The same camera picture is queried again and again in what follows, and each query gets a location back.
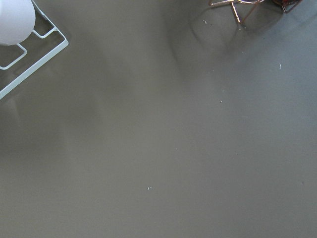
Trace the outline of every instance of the white metal frame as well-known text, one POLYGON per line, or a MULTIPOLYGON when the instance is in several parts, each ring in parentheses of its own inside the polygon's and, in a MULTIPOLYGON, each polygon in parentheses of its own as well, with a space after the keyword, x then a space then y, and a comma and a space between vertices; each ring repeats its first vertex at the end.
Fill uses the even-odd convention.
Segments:
MULTIPOLYGON (((40 58, 37 62, 35 62, 32 66, 30 66, 26 71, 24 71, 22 74, 20 74, 17 78, 15 78, 11 83, 9 83, 7 86, 5 86, 1 91, 0 91, 0 100, 7 95, 12 89, 14 89, 16 86, 18 86, 21 82, 23 82, 27 77, 29 77, 32 73, 34 73, 37 69, 39 69, 42 65, 44 65, 47 61, 49 61, 51 58, 53 58, 55 55, 57 55, 60 51, 62 51, 66 46, 68 46, 68 41, 66 37, 61 33, 61 31, 51 22, 51 20, 48 19, 48 17, 45 16, 45 14, 39 9, 39 7, 35 4, 34 0, 32 0, 32 3, 34 5, 35 10, 46 20, 52 25, 52 29, 44 34, 40 35, 37 33, 35 30, 32 32, 39 38, 44 39, 47 36, 49 36, 52 32, 56 31, 58 32, 64 40, 57 45, 54 49, 49 51, 45 56, 40 58)), ((17 59, 15 59, 12 63, 5 67, 0 66, 0 70, 6 70, 10 67, 12 67, 14 64, 16 64, 19 60, 21 60, 25 55, 27 54, 27 50, 21 46, 20 44, 17 44, 17 46, 23 50, 23 54, 19 56, 17 59)))

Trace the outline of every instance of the white rack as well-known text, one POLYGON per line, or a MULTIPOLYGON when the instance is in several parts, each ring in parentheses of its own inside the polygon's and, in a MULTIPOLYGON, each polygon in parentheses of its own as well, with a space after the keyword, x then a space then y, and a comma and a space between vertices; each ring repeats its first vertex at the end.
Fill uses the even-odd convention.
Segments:
MULTIPOLYGON (((25 70, 22 74, 20 74, 17 78, 15 78, 12 82, 10 82, 7 86, 5 86, 0 91, 0 100, 7 95, 12 89, 14 89, 16 86, 18 86, 21 82, 23 82, 27 77, 29 77, 32 73, 34 73, 38 68, 40 68, 42 65, 44 65, 47 61, 49 61, 51 58, 53 58, 55 55, 57 55, 60 51, 62 51, 66 46, 68 46, 68 41, 66 37, 61 33, 61 31, 52 23, 51 20, 49 20, 45 14, 39 9, 39 7, 36 5, 34 0, 32 0, 32 3, 34 5, 34 9, 46 20, 52 25, 52 29, 47 32, 44 35, 40 35, 35 30, 32 32, 39 38, 44 39, 47 36, 49 36, 52 32, 58 32, 62 37, 63 41, 58 44, 54 49, 49 51, 45 56, 40 58, 37 62, 35 62, 32 66, 30 66, 27 70, 25 70)), ((15 65, 19 60, 21 60, 23 57, 26 56, 27 50, 21 46, 20 44, 17 44, 17 46, 23 50, 23 54, 19 56, 17 59, 15 59, 13 62, 11 62, 9 65, 1 67, 0 70, 7 70, 13 65, 15 65)))

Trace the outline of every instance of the white cup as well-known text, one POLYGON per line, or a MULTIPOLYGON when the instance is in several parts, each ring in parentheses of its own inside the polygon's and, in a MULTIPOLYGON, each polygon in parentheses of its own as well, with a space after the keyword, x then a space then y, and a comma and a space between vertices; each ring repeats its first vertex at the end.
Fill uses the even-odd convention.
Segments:
POLYGON ((31 0, 0 0, 0 45, 11 46, 32 33, 35 11, 31 0))

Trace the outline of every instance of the white round object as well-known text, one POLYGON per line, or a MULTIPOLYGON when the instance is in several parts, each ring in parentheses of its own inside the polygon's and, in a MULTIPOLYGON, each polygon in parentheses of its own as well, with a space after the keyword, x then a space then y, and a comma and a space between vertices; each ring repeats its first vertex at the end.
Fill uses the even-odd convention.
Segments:
POLYGON ((11 46, 24 41, 34 24, 31 0, 0 0, 0 45, 11 46))

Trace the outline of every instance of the gray surface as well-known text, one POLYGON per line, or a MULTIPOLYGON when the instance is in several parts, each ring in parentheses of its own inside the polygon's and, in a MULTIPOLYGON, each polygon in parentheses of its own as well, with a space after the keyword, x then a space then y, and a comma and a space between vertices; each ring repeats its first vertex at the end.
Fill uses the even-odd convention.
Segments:
POLYGON ((1 238, 316 237, 315 0, 37 3, 70 45, 0 101, 1 238))

